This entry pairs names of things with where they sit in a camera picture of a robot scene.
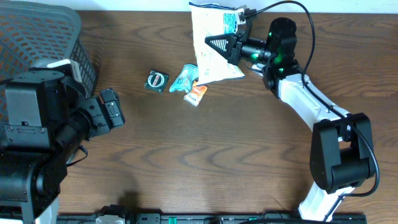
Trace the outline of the white blue snack bag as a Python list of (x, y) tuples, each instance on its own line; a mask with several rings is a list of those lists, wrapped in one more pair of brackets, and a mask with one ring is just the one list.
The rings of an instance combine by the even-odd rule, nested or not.
[(197, 58), (198, 84), (205, 85), (225, 79), (243, 78), (244, 73), (239, 67), (228, 63), (221, 52), (226, 51), (228, 40), (212, 40), (205, 42), (207, 37), (223, 34), (235, 34), (238, 30), (238, 14), (245, 10), (245, 6), (226, 7), (220, 4), (189, 3), (192, 14), (193, 46)]

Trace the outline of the teal snack packet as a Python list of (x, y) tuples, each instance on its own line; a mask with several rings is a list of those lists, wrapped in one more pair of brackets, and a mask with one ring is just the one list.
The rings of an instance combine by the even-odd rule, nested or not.
[(185, 64), (178, 77), (171, 84), (169, 92), (184, 91), (189, 93), (196, 79), (198, 79), (198, 67), (193, 64)]

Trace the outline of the orange white tissue pack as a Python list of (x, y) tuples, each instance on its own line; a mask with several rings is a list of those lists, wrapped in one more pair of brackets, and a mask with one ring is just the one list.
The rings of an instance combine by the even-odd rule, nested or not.
[(206, 85), (197, 85), (197, 81), (194, 81), (191, 91), (183, 99), (193, 106), (198, 106), (207, 90)]

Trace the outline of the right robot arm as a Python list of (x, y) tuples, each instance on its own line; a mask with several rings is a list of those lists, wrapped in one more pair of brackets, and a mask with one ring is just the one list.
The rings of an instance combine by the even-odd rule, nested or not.
[(296, 24), (286, 17), (271, 22), (266, 40), (250, 36), (252, 22), (234, 33), (205, 37), (205, 44), (228, 63), (262, 64), (265, 87), (288, 104), (312, 131), (310, 172), (313, 185), (298, 206), (303, 220), (330, 222), (346, 197), (367, 197), (380, 181), (371, 122), (328, 99), (295, 59)]

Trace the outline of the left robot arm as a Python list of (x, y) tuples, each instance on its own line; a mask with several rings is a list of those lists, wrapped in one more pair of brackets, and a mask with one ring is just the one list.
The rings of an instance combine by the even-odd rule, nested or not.
[(5, 81), (1, 222), (55, 223), (60, 185), (82, 142), (124, 125), (112, 89), (87, 96), (78, 64), (42, 59)]

